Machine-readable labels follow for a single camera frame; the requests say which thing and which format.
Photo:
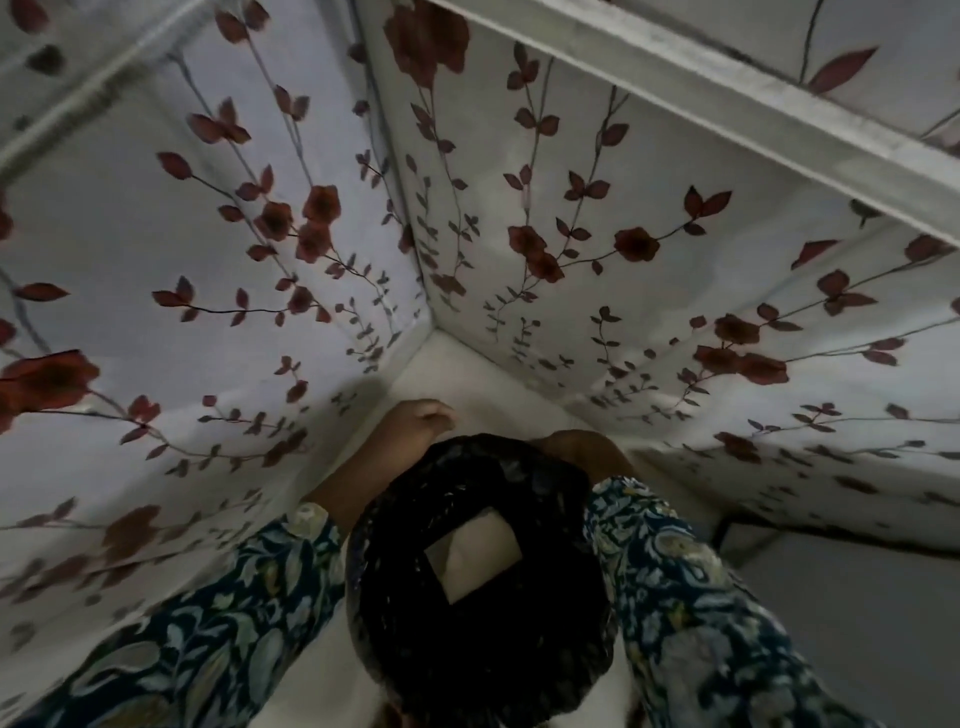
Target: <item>leaf print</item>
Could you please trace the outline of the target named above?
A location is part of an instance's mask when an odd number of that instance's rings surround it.
[[[566,191],[564,198],[567,200],[579,200],[584,196],[584,190],[587,188],[587,184],[584,182],[584,178],[573,170],[570,170],[567,175],[570,178],[570,189]]]
[[[940,238],[932,235],[920,235],[910,241],[910,244],[903,250],[903,254],[911,263],[920,263],[938,255],[949,255],[954,251],[956,251],[956,248]]]
[[[186,117],[186,121],[190,131],[206,144],[215,144],[224,138],[224,128],[209,116],[192,113]]]
[[[780,312],[768,303],[761,303],[756,307],[756,315],[764,321],[773,321],[780,316]]]
[[[868,220],[883,216],[882,212],[873,209],[869,205],[865,205],[859,200],[850,200],[850,209],[854,215],[860,218],[861,230],[863,230],[863,226],[867,224]]]
[[[160,166],[163,171],[171,177],[178,180],[189,180],[193,177],[193,170],[186,159],[173,152],[157,152],[156,158],[160,160]]]
[[[600,134],[600,143],[605,147],[615,147],[623,141],[629,129],[629,124],[610,124],[607,129]]]
[[[160,648],[156,643],[124,644],[101,657],[75,678],[70,685],[70,694],[74,697],[87,695],[103,684],[105,675],[110,675],[114,671],[127,674],[144,672],[156,665],[159,659]],[[114,725],[107,721],[106,716],[101,718],[101,724]],[[131,723],[119,723],[119,725],[143,725],[143,723],[133,720]]]
[[[867,361],[872,361],[875,364],[885,364],[888,367],[897,366],[897,358],[891,353],[869,350],[866,352],[861,352],[861,354],[863,354],[863,358],[865,358]]]
[[[214,14],[220,35],[229,43],[240,43],[248,38],[246,26],[231,12],[218,10]]]
[[[297,584],[300,582],[302,567],[303,563],[300,560],[300,550],[295,547],[291,548],[287,554],[287,563],[283,570],[283,581],[287,596],[291,595],[297,588]]]
[[[53,283],[28,283],[27,285],[14,289],[13,294],[18,299],[36,303],[56,301],[64,296],[70,295]]]
[[[537,126],[537,119],[534,118],[533,112],[526,107],[521,107],[516,111],[514,120],[524,129],[534,129]]]
[[[745,353],[737,363],[737,373],[753,384],[785,384],[790,380],[786,362],[759,353]]]
[[[605,197],[607,197],[607,193],[609,191],[609,182],[604,182],[603,180],[594,180],[587,186],[584,194],[594,200],[603,200]]]
[[[229,223],[238,223],[243,220],[243,211],[234,205],[220,205],[217,212]]]
[[[817,281],[817,288],[828,296],[839,296],[850,285],[850,276],[841,270],[827,273]]]
[[[262,705],[273,687],[276,666],[283,654],[283,635],[278,629],[265,634],[253,649],[249,664],[248,689],[254,705]]]
[[[817,255],[825,253],[839,242],[839,240],[812,240],[808,243],[804,243],[804,246],[800,250],[800,255],[790,264],[790,270],[796,270],[804,263],[807,263],[815,258]]]
[[[196,725],[200,710],[206,705],[213,689],[224,672],[227,671],[229,664],[230,648],[228,644],[220,647],[206,658],[204,666],[197,671],[196,677],[190,684],[190,690],[186,694],[184,725]]]
[[[860,480],[859,478],[850,477],[849,475],[835,475],[833,477],[842,487],[849,488],[852,491],[857,491],[858,493],[864,493],[868,496],[873,496],[879,493],[879,489],[868,482]]]
[[[560,117],[559,116],[544,116],[540,120],[540,127],[538,131],[543,136],[553,136],[560,129]]]
[[[703,203],[700,207],[700,217],[709,217],[710,215],[716,215],[720,212],[723,212],[727,205],[730,204],[730,198],[732,197],[732,192],[717,192],[715,195],[710,195],[707,198],[707,201]]]
[[[774,331],[803,331],[804,328],[790,321],[771,321],[767,324]]]
[[[303,395],[306,394],[306,388],[307,382],[303,379],[298,379],[297,383],[287,390],[287,403],[292,404],[295,401],[300,401]]]
[[[73,509],[76,507],[77,507],[77,499],[74,497],[68,498],[63,503],[61,503],[56,508],[54,508],[54,511],[51,514],[51,516],[53,516],[54,521],[65,519],[67,516],[73,513]]]
[[[842,56],[837,56],[832,61],[826,63],[813,78],[810,79],[807,87],[813,93],[827,93],[833,91],[839,85],[845,84],[853,78],[860,69],[873,57],[879,46],[865,48],[860,51],[851,51]]]
[[[700,210],[703,207],[704,198],[697,192],[697,188],[691,185],[684,195],[684,211],[690,217],[700,217]]]
[[[41,33],[50,22],[37,0],[10,0],[10,15],[17,28],[31,35]]]
[[[723,443],[724,452],[730,457],[754,465],[762,463],[759,454],[756,452],[756,445],[750,440],[729,432],[717,432],[713,437]]]
[[[243,19],[252,31],[262,31],[270,20],[270,14],[260,3],[252,0],[243,10]]]
[[[151,693],[120,703],[88,726],[89,728],[118,728],[119,726],[159,728],[175,725],[178,718],[174,706],[163,695]]]

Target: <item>blue patterned clothing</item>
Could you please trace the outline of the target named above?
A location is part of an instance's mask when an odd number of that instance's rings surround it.
[[[824,691],[773,616],[638,481],[598,485],[584,529],[657,728],[880,725]],[[343,597],[340,545],[326,512],[304,503],[226,570],[98,645],[13,725],[246,726]]]
[[[584,533],[655,728],[882,728],[827,693],[777,619],[639,481],[594,488]]]

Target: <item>hand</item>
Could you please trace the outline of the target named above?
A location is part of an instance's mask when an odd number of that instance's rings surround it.
[[[368,503],[455,423],[456,413],[441,401],[402,401],[383,416],[347,462],[304,500],[321,505],[342,531],[350,531]]]
[[[590,485],[609,477],[636,477],[634,466],[610,438],[586,429],[563,429],[530,442],[546,455],[575,465],[587,474]]]

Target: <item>sleeve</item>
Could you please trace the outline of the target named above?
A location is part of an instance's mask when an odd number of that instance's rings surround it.
[[[596,486],[584,533],[654,726],[882,728],[827,693],[777,619],[639,481]]]
[[[90,653],[16,728],[246,726],[344,595],[341,538],[303,503]]]

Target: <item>vine print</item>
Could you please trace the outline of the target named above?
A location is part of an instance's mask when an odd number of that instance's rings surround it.
[[[829,250],[837,242],[836,240],[817,240],[804,244],[800,255],[791,265],[791,269],[804,265],[809,260]],[[641,420],[648,425],[651,423],[650,416],[653,414],[661,414],[668,419],[671,414],[674,414],[680,419],[686,419],[691,415],[688,413],[681,414],[683,410],[680,409],[680,406],[682,404],[700,406],[700,403],[692,395],[708,395],[709,391],[703,387],[703,384],[716,376],[736,374],[743,376],[753,384],[761,386],[784,384],[790,380],[789,365],[826,356],[857,356],[873,364],[897,366],[899,363],[897,356],[891,352],[904,347],[909,341],[909,337],[960,322],[960,298],[948,302],[945,306],[951,315],[944,320],[908,331],[892,332],[890,336],[874,341],[865,341],[838,349],[804,354],[782,361],[759,352],[741,352],[738,348],[758,344],[765,329],[771,329],[778,333],[804,330],[802,326],[788,319],[818,306],[822,307],[828,316],[834,317],[842,315],[851,308],[874,305],[877,300],[859,290],[862,286],[888,276],[933,265],[947,255],[954,253],[955,250],[953,246],[935,237],[919,235],[903,249],[903,255],[906,258],[905,263],[857,281],[851,281],[851,277],[845,271],[839,269],[820,277],[816,284],[820,296],[812,303],[807,303],[785,313],[781,313],[779,309],[769,303],[761,303],[756,308],[756,316],[761,322],[759,324],[744,321],[731,313],[716,319],[713,333],[717,337],[718,346],[700,345],[697,347],[693,359],[699,368],[698,372],[686,367],[677,372],[677,379],[685,385],[685,388],[676,403],[667,409],[651,409],[643,415],[629,415],[618,419]],[[707,325],[707,318],[697,316],[690,320],[690,325],[692,328],[703,328]]]
[[[268,164],[259,174],[256,174],[247,163],[241,146],[250,141],[251,136],[246,129],[240,126],[238,113],[232,99],[227,98],[221,102],[216,113],[214,113],[194,83],[189,66],[182,55],[173,56],[172,61],[180,69],[184,81],[204,110],[204,113],[193,113],[188,116],[187,124],[190,130],[206,144],[217,144],[221,141],[227,143],[247,172],[248,179],[241,182],[234,191],[230,192],[197,176],[190,163],[180,154],[160,152],[157,154],[157,159],[163,170],[174,179],[197,182],[224,198],[227,204],[220,205],[217,208],[220,217],[228,223],[243,222],[246,224],[254,240],[253,244],[247,249],[247,256],[255,262],[261,262],[268,258],[272,260],[281,273],[276,283],[276,290],[279,292],[289,291],[290,296],[283,307],[251,308],[246,291],[238,289],[234,308],[197,306],[193,304],[193,290],[189,281],[186,278],[180,278],[177,289],[172,292],[173,295],[170,295],[171,292],[169,291],[155,292],[154,300],[162,306],[185,307],[187,310],[180,317],[180,320],[185,323],[195,321],[202,312],[207,312],[230,315],[230,326],[235,327],[242,324],[251,313],[269,313],[273,314],[275,324],[282,327],[286,322],[288,313],[299,315],[315,311],[316,321],[328,324],[333,320],[330,312],[316,300],[310,289],[302,284],[297,273],[281,259],[277,244],[288,239],[296,240],[295,258],[297,260],[308,265],[316,264],[321,259],[326,260],[328,264],[324,272],[334,280],[339,280],[344,275],[350,275],[363,280],[372,289],[374,294],[372,305],[382,310],[389,330],[389,338],[385,345],[389,348],[400,336],[400,331],[396,329],[394,324],[394,314],[397,306],[390,305],[387,297],[389,289],[385,287],[390,278],[386,272],[382,272],[377,279],[372,278],[372,265],[368,264],[363,269],[357,268],[355,265],[356,254],[344,258],[335,245],[331,228],[342,214],[337,187],[333,184],[314,183],[303,152],[300,122],[309,112],[310,98],[308,96],[293,96],[284,86],[276,84],[263,57],[257,50],[254,34],[264,31],[270,20],[270,15],[263,6],[253,0],[246,3],[242,14],[243,19],[241,20],[231,12],[218,10],[214,18],[221,36],[227,42],[233,45],[246,45],[250,49],[264,82],[273,92],[284,130],[287,132],[300,163],[304,179],[309,187],[300,211],[301,220],[295,220],[293,209],[289,204],[271,199],[270,194],[276,180],[272,165]],[[360,158],[364,158],[369,166],[369,157],[363,155]],[[377,176],[382,178],[386,171],[386,169],[378,170]],[[263,206],[259,214],[251,215],[246,211],[244,203],[252,205],[261,200]],[[393,201],[388,198],[388,209],[390,210],[388,215],[400,222],[394,214],[393,208]]]
[[[731,432],[717,432],[715,435],[713,435],[713,437],[723,445],[723,451],[729,457],[732,457],[743,463],[760,465],[764,460],[756,446],[757,440],[778,433],[812,429],[817,432],[830,434],[837,431],[838,425],[849,422],[901,422],[904,424],[927,423],[936,425],[960,425],[960,418],[914,417],[905,407],[893,403],[888,404],[885,408],[885,416],[875,417],[844,416],[843,412],[838,410],[833,402],[824,402],[822,404],[802,404],[800,408],[805,410],[805,412],[791,413],[791,417],[795,421],[799,422],[799,425],[764,425],[756,420],[748,419],[747,423],[754,430],[752,434],[743,436],[736,435]],[[704,457],[707,459],[712,458],[712,455],[705,450],[693,449],[687,445],[684,445],[684,450],[699,457]],[[814,446],[805,446],[804,452],[807,454],[804,457],[801,457],[786,448],[779,448],[777,456],[771,457],[770,460],[777,465],[787,468],[792,466],[800,466],[801,468],[807,470],[813,470],[815,468],[813,462],[814,458],[809,457],[809,455],[813,455],[817,458],[826,458],[833,462],[849,466],[862,465],[862,456],[865,455],[884,460],[898,460],[902,457],[917,457],[925,455],[940,457],[947,460],[960,460],[960,452],[955,450],[929,450],[927,449],[927,443],[924,440],[900,440],[896,443],[890,443],[888,445],[855,450],[832,449],[822,443],[819,443]],[[797,477],[803,480],[809,479],[809,475],[807,475],[804,471],[798,471]],[[832,473],[829,475],[829,478],[835,485],[847,490],[856,491],[861,495],[884,495],[886,497],[898,497],[893,494],[884,494],[873,483],[846,473]],[[772,500],[779,500],[781,494],[787,494],[792,497],[798,496],[798,494],[789,486],[778,486],[775,490],[778,491],[775,494],[761,492],[760,496]],[[923,505],[937,504],[960,508],[960,501],[956,501],[950,497],[928,489],[922,491],[918,496],[912,496],[909,498],[914,502],[918,502]],[[759,507],[759,505],[762,505],[762,503],[754,503],[754,506],[757,508],[757,510],[766,513],[774,512],[769,504],[765,505],[765,507]]]
[[[698,222],[703,218],[719,214],[730,203],[732,192],[718,192],[704,199],[696,187],[691,186],[684,196],[684,212],[687,219],[671,231],[654,237],[642,227],[629,228],[618,231],[613,236],[612,250],[594,257],[581,257],[571,241],[584,242],[592,238],[592,233],[586,228],[578,226],[580,213],[583,209],[584,200],[603,200],[610,192],[611,185],[606,180],[597,177],[597,168],[600,163],[600,157],[606,147],[615,147],[624,140],[630,129],[629,124],[613,123],[613,117],[623,107],[630,98],[629,94],[621,94],[620,89],[612,85],[607,103],[607,110],[600,128],[593,140],[593,163],[590,167],[587,177],[570,170],[568,173],[569,189],[564,194],[564,199],[569,202],[576,202],[577,205],[573,211],[573,217],[567,223],[561,218],[557,218],[557,232],[564,239],[564,243],[556,255],[548,250],[548,245],[543,237],[530,225],[530,184],[533,179],[533,162],[536,160],[537,149],[539,147],[540,137],[542,135],[552,136],[557,132],[560,120],[556,116],[544,116],[543,108],[546,99],[547,82],[549,80],[549,68],[552,67],[553,59],[548,63],[548,73],[543,82],[542,94],[540,98],[540,115],[536,116],[533,110],[533,101],[530,96],[529,83],[535,80],[538,75],[538,65],[536,61],[527,59],[526,51],[519,43],[515,45],[514,56],[518,65],[518,70],[512,71],[507,87],[510,89],[527,89],[527,98],[529,107],[521,108],[516,113],[516,121],[525,129],[535,131],[533,152],[531,154],[531,163],[524,165],[520,169],[519,175],[505,174],[507,183],[518,190],[522,195],[522,204],[524,208],[523,226],[509,227],[507,233],[510,241],[510,248],[515,253],[521,255],[523,263],[523,279],[520,286],[514,289],[507,286],[506,296],[495,294],[494,297],[499,302],[499,306],[494,306],[489,301],[484,301],[483,307],[488,311],[487,317],[492,320],[492,326],[487,327],[487,331],[493,334],[493,340],[499,340],[499,331],[505,322],[503,320],[503,309],[516,301],[533,303],[537,294],[533,289],[545,280],[548,283],[556,283],[566,277],[564,269],[572,265],[589,263],[590,269],[596,276],[604,272],[604,266],[600,262],[611,255],[620,254],[625,260],[631,263],[650,262],[657,255],[660,249],[660,243],[678,232],[685,232],[687,235],[701,236],[706,235],[707,231]],[[568,258],[565,263],[559,262],[561,258]]]
[[[455,236],[455,257],[450,273],[441,273],[439,264],[435,268],[431,266],[433,273],[430,274],[430,279],[441,290],[439,298],[444,305],[453,311],[459,311],[451,296],[466,295],[467,289],[458,276],[461,268],[473,267],[463,252],[462,244],[472,242],[471,231],[473,234],[480,234],[477,227],[479,219],[476,215],[467,214],[463,209],[460,193],[468,188],[468,184],[455,177],[450,168],[449,156],[457,147],[453,141],[441,134],[434,81],[440,65],[446,66],[451,73],[463,73],[470,40],[469,26],[465,19],[455,12],[432,5],[426,0],[414,0],[413,7],[395,3],[394,12],[384,24],[383,31],[394,52],[397,68],[401,73],[410,76],[417,86],[420,103],[410,105],[417,121],[417,129],[420,135],[432,142],[437,149],[450,187],[453,206],[457,211],[456,221],[447,221],[447,226]],[[425,178],[424,184],[428,182],[429,178]],[[436,229],[428,227],[425,221],[420,226],[432,240],[437,240]],[[435,256],[438,254],[428,254],[432,255],[431,259],[436,263]]]
[[[798,81],[805,85],[813,93],[822,94],[833,91],[836,87],[845,84],[852,79],[860,69],[867,64],[867,61],[873,57],[879,46],[871,46],[858,50],[848,51],[831,59],[825,63],[809,79],[807,68],[810,64],[810,50],[813,46],[813,38],[817,29],[817,20],[820,17],[820,10],[823,9],[825,0],[816,0],[813,7],[813,13],[806,26],[806,37],[804,39],[804,56],[800,66]]]

